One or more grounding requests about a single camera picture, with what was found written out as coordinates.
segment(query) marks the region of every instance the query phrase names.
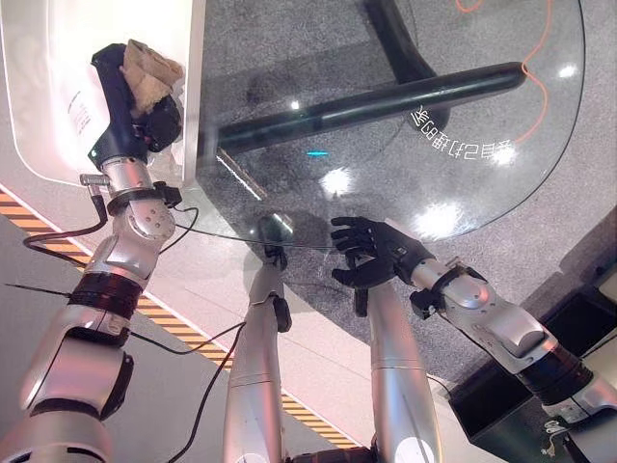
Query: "black band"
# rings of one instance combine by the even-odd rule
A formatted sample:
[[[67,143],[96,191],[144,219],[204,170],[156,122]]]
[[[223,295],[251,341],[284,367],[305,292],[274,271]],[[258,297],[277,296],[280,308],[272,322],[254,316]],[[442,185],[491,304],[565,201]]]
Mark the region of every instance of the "black band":
[[[558,344],[516,376],[543,404],[554,405],[587,386],[594,374],[576,355]]]
[[[85,413],[98,420],[96,409],[87,403],[67,398],[49,398],[35,405],[30,414],[31,417],[47,412],[77,412]]]
[[[68,299],[69,304],[94,307],[127,320],[133,316],[142,287],[113,273],[86,273]]]
[[[441,275],[440,278],[435,282],[435,284],[431,288],[431,292],[435,294],[442,294],[443,287],[449,285],[450,282],[452,282],[453,280],[456,280],[461,275],[467,275],[467,272],[465,271],[464,267],[460,265],[456,265],[450,268],[447,272]]]
[[[105,402],[103,409],[100,411],[100,418],[102,421],[107,420],[110,416],[116,413],[116,411],[124,403],[124,397],[126,396],[128,383],[133,375],[134,366],[135,364],[133,362],[133,358],[124,352],[122,366],[120,368],[120,372],[118,373],[116,384],[114,384],[114,389],[112,389],[107,402]]]

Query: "wire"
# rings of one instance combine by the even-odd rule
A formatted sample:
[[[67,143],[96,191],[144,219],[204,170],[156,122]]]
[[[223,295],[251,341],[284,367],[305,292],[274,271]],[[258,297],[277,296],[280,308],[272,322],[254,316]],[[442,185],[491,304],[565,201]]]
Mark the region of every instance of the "wire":
[[[174,206],[174,210],[177,210],[178,212],[189,212],[191,210],[195,211],[195,217],[193,217],[193,220],[191,221],[191,225],[189,226],[189,229],[192,229],[193,227],[195,227],[195,224],[197,223],[197,219],[200,218],[200,210],[196,207],[187,207],[186,209],[178,209]],[[163,254],[165,251],[167,251],[168,249],[170,249],[172,246],[174,246],[175,244],[177,244],[184,236],[186,236],[187,234],[189,234],[190,230],[186,230],[184,231],[183,234],[181,234],[176,240],[174,240],[174,242],[168,246],[166,246],[165,248],[161,249],[161,252],[158,253],[158,255],[160,256],[161,254]]]
[[[208,383],[207,388],[205,388],[205,392],[203,393],[203,397],[201,398],[200,408],[198,409],[197,415],[195,416],[195,422],[193,423],[193,429],[191,430],[191,436],[189,437],[188,442],[182,448],[182,450],[180,450],[178,453],[176,453],[172,458],[168,460],[168,463],[174,463],[175,461],[177,461],[193,445],[193,441],[195,440],[195,436],[197,435],[197,430],[200,426],[201,413],[203,413],[203,407],[205,406],[205,402],[208,399],[208,396],[210,394],[210,391],[212,390],[212,387],[214,386],[214,383],[216,382],[216,379],[221,374],[221,371],[223,371],[223,368],[225,367],[225,364],[228,362],[229,357],[231,357],[231,353],[235,349],[235,346],[237,345],[238,340],[240,339],[240,333],[242,333],[243,328],[244,328],[244,325],[238,328],[238,331],[235,334],[235,339],[233,340],[233,344],[231,345],[231,348],[229,349],[228,355],[225,356],[225,359],[223,359],[223,362],[221,362],[219,367],[216,369],[214,376],[212,376],[212,379]]]
[[[468,8],[465,8],[463,5],[461,5],[461,0],[456,0],[456,8],[461,13],[471,13],[471,12],[476,11],[478,8],[480,8],[483,3],[484,3],[484,0],[477,0],[477,2],[475,2],[474,5]]]
[[[205,234],[206,236],[213,236],[215,238],[230,239],[232,241],[242,241],[244,243],[265,244],[265,245],[271,245],[271,246],[279,246],[282,248],[315,249],[318,251],[336,249],[335,246],[311,246],[308,244],[279,243],[276,241],[261,241],[258,239],[240,238],[238,236],[228,236],[226,234],[213,233],[212,231],[197,230],[191,227],[184,227],[183,225],[176,225],[176,226],[180,227],[181,229],[187,230],[189,232]]]
[[[42,248],[41,246],[37,246],[35,243],[44,244],[45,241],[49,241],[50,239],[74,238],[75,236],[83,236],[85,234],[94,233],[102,229],[107,223],[107,211],[105,210],[105,202],[103,201],[103,197],[101,195],[91,196],[91,199],[93,201],[94,208],[96,209],[96,213],[98,214],[98,223],[96,225],[87,227],[86,229],[75,231],[59,231],[54,233],[44,233],[37,234],[35,236],[28,236],[23,240],[24,246],[28,249],[32,249],[33,251],[37,251],[39,253],[52,256],[54,258],[65,260],[78,267],[85,267],[86,263],[82,262],[81,260],[77,260],[72,258],[71,256],[52,251],[51,249]]]
[[[44,287],[26,286],[26,285],[14,285],[12,283],[4,283],[4,286],[18,287],[19,289],[28,289],[29,291],[44,292],[47,294],[53,294],[55,296],[70,297],[70,292],[53,291],[51,289],[45,289]]]
[[[617,338],[617,334],[614,334],[613,336],[611,336],[610,338],[603,340],[600,344],[596,345],[593,349],[588,350],[587,352],[585,352],[580,358],[584,359],[586,357],[589,357],[591,354],[593,354],[595,351],[597,351],[598,349],[600,349],[601,347],[605,346],[606,344],[608,344],[609,342],[611,342],[612,340],[614,340],[615,338]]]
[[[550,31],[551,18],[552,18],[552,0],[547,0],[547,23],[545,25],[544,32],[542,33],[542,37],[540,38],[540,41],[538,42],[538,44],[533,48],[533,50],[531,50],[531,53],[529,53],[525,57],[525,59],[523,60],[523,63],[521,64],[523,73],[527,77],[529,77],[533,81],[534,84],[540,87],[540,90],[542,90],[542,98],[543,98],[542,111],[540,111],[540,115],[538,116],[538,119],[536,120],[534,125],[532,125],[529,128],[529,130],[526,131],[526,133],[524,133],[519,138],[517,138],[515,140],[515,143],[522,143],[527,138],[529,138],[531,134],[533,134],[533,132],[535,132],[536,129],[540,126],[540,124],[542,123],[542,120],[547,114],[547,110],[549,109],[549,91],[547,90],[547,87],[542,83],[542,81],[538,79],[533,73],[531,73],[531,71],[527,67],[527,63],[529,62],[529,60],[531,60],[531,58],[533,58],[533,56],[538,51],[540,51],[540,49],[544,46],[545,42],[547,41],[547,37],[549,36],[549,31]]]
[[[209,340],[205,340],[204,342],[202,342],[200,345],[198,345],[197,347],[193,347],[192,349],[189,350],[174,350],[170,347],[168,347],[165,344],[162,344],[156,340],[151,340],[150,338],[144,336],[144,335],[140,335],[139,333],[135,333],[133,331],[131,331],[131,336],[134,336],[135,338],[137,338],[138,340],[144,340],[145,342],[149,342],[150,344],[156,345],[157,347],[160,347],[163,350],[166,350],[168,352],[171,352],[172,354],[175,355],[186,355],[186,354],[191,354],[195,351],[200,350],[202,347],[204,347],[206,344],[210,344],[211,342],[213,342],[214,340],[220,338],[222,335],[226,335],[228,332],[235,330],[236,328],[240,328],[242,326],[244,326],[246,324],[245,321],[238,323],[236,325],[233,325],[231,328],[227,328],[225,331],[219,333],[218,335],[216,335],[214,338],[210,338]]]

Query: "black cable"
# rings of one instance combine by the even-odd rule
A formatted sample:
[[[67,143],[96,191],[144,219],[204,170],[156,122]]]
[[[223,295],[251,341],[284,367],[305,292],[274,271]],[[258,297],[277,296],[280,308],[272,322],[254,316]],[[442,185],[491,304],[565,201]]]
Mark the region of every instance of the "black cable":
[[[200,217],[200,210],[197,209],[196,207],[187,207],[186,209],[178,209],[174,206],[174,210],[177,210],[178,212],[189,212],[191,210],[195,211],[195,217],[193,217],[193,220],[191,221],[191,225],[189,226],[189,229],[192,229],[193,227],[195,227],[195,224],[197,223],[197,219]],[[186,236],[187,234],[189,234],[191,230],[186,230],[184,231],[183,234],[181,234],[177,239],[174,240],[174,242],[172,242],[172,244],[164,247],[163,249],[161,249],[161,252],[158,253],[158,255],[160,256],[161,254],[163,254],[165,251],[167,251],[168,249],[170,249],[172,246],[174,246],[175,244],[177,244],[184,236]]]
[[[610,338],[608,338],[607,340],[603,340],[600,344],[596,345],[593,349],[588,350],[587,352],[584,353],[584,355],[582,355],[580,358],[584,359],[585,357],[589,357],[591,354],[593,354],[595,351],[597,351],[598,349],[600,349],[601,347],[603,347],[604,345],[608,344],[609,342],[611,342],[612,340],[614,340],[615,338],[617,338],[617,334],[611,336]]]
[[[229,350],[228,355],[225,356],[225,359],[223,359],[223,362],[221,362],[219,367],[216,369],[214,376],[212,376],[212,379],[210,380],[207,388],[205,388],[205,392],[203,393],[203,397],[201,398],[200,408],[198,409],[197,415],[195,416],[195,422],[193,423],[193,429],[191,430],[191,436],[189,437],[188,442],[186,443],[184,448],[182,448],[182,450],[180,450],[178,453],[176,453],[172,458],[168,460],[168,463],[174,463],[175,461],[177,461],[193,445],[193,441],[195,440],[195,436],[197,435],[198,427],[200,426],[201,413],[203,413],[203,407],[205,406],[205,402],[208,399],[208,395],[210,394],[210,391],[212,390],[212,387],[214,386],[216,379],[219,377],[219,374],[221,374],[221,371],[223,371],[223,368],[225,367],[225,364],[228,362],[229,357],[231,357],[231,353],[235,349],[235,346],[238,343],[238,340],[240,339],[240,333],[242,333],[243,328],[244,328],[244,324],[238,328],[238,331],[235,334],[235,339],[233,340],[233,344],[231,345],[231,349]]]
[[[47,294],[54,294],[56,296],[70,297],[70,292],[53,291],[51,289],[45,289],[43,287],[26,286],[26,285],[14,285],[12,283],[4,283],[4,286],[18,287],[19,289],[28,289],[29,291],[45,292]]]
[[[151,340],[150,338],[144,336],[144,335],[140,335],[139,333],[135,333],[133,331],[131,331],[131,336],[134,336],[135,338],[137,338],[138,340],[144,340],[145,342],[149,342],[150,344],[156,345],[157,347],[160,347],[163,350],[166,350],[168,352],[171,352],[172,354],[175,355],[186,355],[186,354],[191,354],[197,350],[200,350],[202,347],[204,347],[206,344],[210,344],[211,342],[213,342],[214,340],[220,338],[222,335],[226,335],[228,332],[235,330],[236,328],[239,328],[241,326],[244,326],[246,324],[246,322],[241,322],[238,323],[236,325],[233,325],[231,328],[227,328],[225,331],[219,333],[218,335],[216,335],[214,338],[210,338],[209,340],[205,340],[204,342],[202,342],[200,345],[198,345],[197,347],[193,347],[192,349],[189,350],[175,350],[172,349],[170,347],[168,347],[165,344],[162,344],[156,340]]]
[[[180,227],[181,229],[187,230],[189,232],[205,234],[207,236],[214,236],[215,238],[231,239],[233,241],[242,241],[244,243],[266,244],[266,245],[271,245],[271,246],[280,246],[282,248],[315,249],[317,251],[336,249],[335,246],[311,246],[311,245],[308,245],[308,244],[293,244],[293,243],[279,243],[279,242],[275,242],[275,241],[261,241],[261,240],[258,240],[258,239],[240,238],[238,236],[228,236],[226,234],[214,233],[212,231],[196,230],[196,229],[193,229],[193,228],[190,228],[190,227],[184,227],[183,225],[176,225],[176,226]]]
[[[107,211],[105,210],[105,202],[103,201],[103,197],[101,195],[91,196],[91,199],[93,200],[94,208],[96,209],[96,213],[98,214],[98,223],[96,225],[93,225],[92,227],[87,227],[86,229],[75,231],[60,231],[29,236],[23,240],[24,246],[28,249],[32,249],[33,251],[47,254],[48,256],[52,256],[54,258],[66,260],[67,262],[70,262],[78,267],[85,267],[86,263],[80,260],[74,259],[71,256],[67,256],[56,251],[52,251],[51,249],[37,246],[35,245],[35,243],[44,243],[44,241],[49,241],[50,239],[74,238],[75,236],[83,236],[85,234],[94,233],[102,229],[107,223]]]

